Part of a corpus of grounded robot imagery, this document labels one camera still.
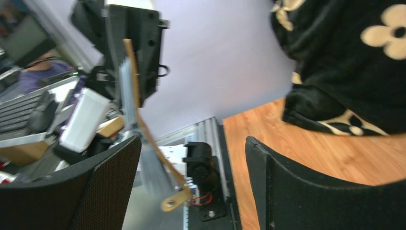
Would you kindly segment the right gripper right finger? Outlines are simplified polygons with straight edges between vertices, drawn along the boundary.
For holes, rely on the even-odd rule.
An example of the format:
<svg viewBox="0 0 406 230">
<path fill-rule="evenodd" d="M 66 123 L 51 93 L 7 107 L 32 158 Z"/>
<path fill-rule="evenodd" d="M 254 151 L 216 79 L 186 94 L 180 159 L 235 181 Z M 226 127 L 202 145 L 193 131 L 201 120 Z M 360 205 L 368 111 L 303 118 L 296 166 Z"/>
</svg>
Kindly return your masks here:
<svg viewBox="0 0 406 230">
<path fill-rule="evenodd" d="M 262 230 L 403 230 L 405 180 L 369 186 L 310 169 L 255 137 L 245 143 Z"/>
</svg>

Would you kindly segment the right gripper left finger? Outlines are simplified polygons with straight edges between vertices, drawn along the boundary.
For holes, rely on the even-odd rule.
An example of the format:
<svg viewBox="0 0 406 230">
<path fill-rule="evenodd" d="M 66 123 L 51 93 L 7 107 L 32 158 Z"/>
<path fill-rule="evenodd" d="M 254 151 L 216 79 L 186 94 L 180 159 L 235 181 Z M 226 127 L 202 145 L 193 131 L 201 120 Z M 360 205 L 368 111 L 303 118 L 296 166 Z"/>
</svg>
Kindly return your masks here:
<svg viewBox="0 0 406 230">
<path fill-rule="evenodd" d="M 140 151 L 134 136 L 42 180 L 2 184 L 1 229 L 121 229 Z"/>
</svg>

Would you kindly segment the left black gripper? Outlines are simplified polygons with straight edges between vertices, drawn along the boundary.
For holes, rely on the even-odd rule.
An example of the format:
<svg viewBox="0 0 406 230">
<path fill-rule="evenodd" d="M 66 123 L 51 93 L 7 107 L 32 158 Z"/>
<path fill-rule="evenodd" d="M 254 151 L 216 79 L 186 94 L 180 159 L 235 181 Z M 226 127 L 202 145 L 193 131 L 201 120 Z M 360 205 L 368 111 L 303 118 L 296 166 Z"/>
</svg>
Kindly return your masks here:
<svg viewBox="0 0 406 230">
<path fill-rule="evenodd" d="M 127 57 L 124 39 L 132 41 L 139 74 L 140 102 L 143 103 L 157 90 L 158 79 L 162 76 L 160 68 L 168 67 L 160 63 L 161 39 L 169 22 L 160 17 L 156 10 L 106 3 L 102 11 L 104 19 L 104 66 L 114 75 L 114 102 L 121 108 L 124 94 L 121 87 L 119 66 Z"/>
</svg>

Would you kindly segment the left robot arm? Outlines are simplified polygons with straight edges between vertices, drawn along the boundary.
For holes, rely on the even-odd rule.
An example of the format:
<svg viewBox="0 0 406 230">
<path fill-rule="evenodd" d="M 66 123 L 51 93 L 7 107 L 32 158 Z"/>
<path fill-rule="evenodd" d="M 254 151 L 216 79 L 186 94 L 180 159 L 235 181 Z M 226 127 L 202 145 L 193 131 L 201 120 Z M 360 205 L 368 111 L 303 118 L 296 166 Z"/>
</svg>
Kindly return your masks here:
<svg viewBox="0 0 406 230">
<path fill-rule="evenodd" d="M 142 181 L 149 192 L 168 193 L 169 179 L 158 159 L 160 151 L 155 150 L 139 113 L 147 97 L 155 92 L 158 59 L 136 43 L 136 39 L 146 42 L 147 35 L 160 35 L 166 22 L 160 19 L 158 11 L 140 8 L 132 0 L 107 0 L 104 4 L 81 0 L 72 13 L 72 22 L 89 40 L 98 31 L 102 32 L 101 71 L 114 78 L 113 99 L 124 108 L 122 125 L 126 132 L 141 137 Z M 96 71 L 93 68 L 88 76 L 80 76 L 68 98 L 71 116 L 63 122 L 56 154 L 71 165 L 93 155 L 90 139 L 96 135 L 96 126 L 107 112 L 109 99 L 91 83 Z"/>
</svg>

